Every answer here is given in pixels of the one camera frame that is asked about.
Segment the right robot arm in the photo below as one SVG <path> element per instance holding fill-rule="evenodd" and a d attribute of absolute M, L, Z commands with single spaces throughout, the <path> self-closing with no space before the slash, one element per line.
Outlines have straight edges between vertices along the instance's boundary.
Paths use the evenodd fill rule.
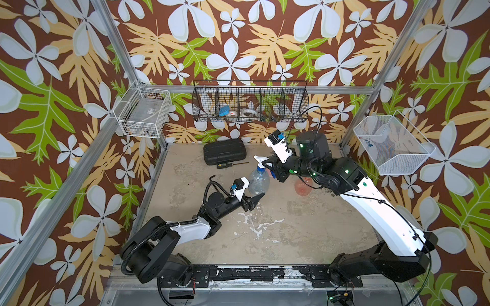
<path fill-rule="evenodd" d="M 289 146 L 289 137 L 276 130 L 265 137 L 274 155 L 262 164 L 279 182 L 290 176 L 299 179 L 298 193 L 327 189 L 355 208 L 378 234 L 378 243 L 352 254 L 341 253 L 329 265 L 329 279 L 336 285 L 363 275 L 381 274 L 396 282 L 435 273 L 438 237 L 418 229 L 396 209 L 353 159 L 333 158 L 326 136 L 319 130 L 300 133 L 298 148 Z"/>

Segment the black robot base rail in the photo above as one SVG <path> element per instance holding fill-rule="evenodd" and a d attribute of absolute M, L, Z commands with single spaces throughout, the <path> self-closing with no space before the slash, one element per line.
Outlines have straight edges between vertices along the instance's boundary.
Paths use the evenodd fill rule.
<path fill-rule="evenodd" d="M 314 288 L 334 288 L 329 265 L 191 265 L 183 273 L 163 270 L 158 274 L 165 288 L 209 288 L 212 283 L 243 280 L 251 283 L 277 283 L 300 280 Z"/>

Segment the clear blue spray bottle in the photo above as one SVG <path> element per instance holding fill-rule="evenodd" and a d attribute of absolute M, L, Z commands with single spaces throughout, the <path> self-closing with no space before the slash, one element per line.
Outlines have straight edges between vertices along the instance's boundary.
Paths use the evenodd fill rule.
<path fill-rule="evenodd" d="M 248 191 L 252 196 L 268 192 L 270 177 L 265 168 L 256 167 L 248 180 Z"/>

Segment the blue white spray nozzle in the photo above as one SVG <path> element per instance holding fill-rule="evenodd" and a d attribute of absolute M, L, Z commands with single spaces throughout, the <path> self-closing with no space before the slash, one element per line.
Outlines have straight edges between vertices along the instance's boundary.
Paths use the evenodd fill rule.
<path fill-rule="evenodd" d="M 258 172 L 265 172 L 266 169 L 270 170 L 271 172 L 275 170 L 275 162 L 277 160 L 276 156 L 254 156 L 254 159 L 258 163 L 256 168 Z"/>

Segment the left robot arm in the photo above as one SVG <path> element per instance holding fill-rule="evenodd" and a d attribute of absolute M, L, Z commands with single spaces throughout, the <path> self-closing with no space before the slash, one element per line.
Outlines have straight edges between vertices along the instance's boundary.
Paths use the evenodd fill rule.
<path fill-rule="evenodd" d="M 159 282 L 187 286 L 193 279 L 193 264 L 181 254 L 174 254 L 177 246 L 213 237 L 222 227 L 221 219 L 242 208 L 252 211 L 265 196 L 245 195 L 249 187 L 247 178 L 233 181 L 227 191 L 213 179 L 205 188 L 202 204 L 192 219 L 167 222 L 153 217 L 122 247 L 121 272 L 135 276 L 145 284 Z"/>

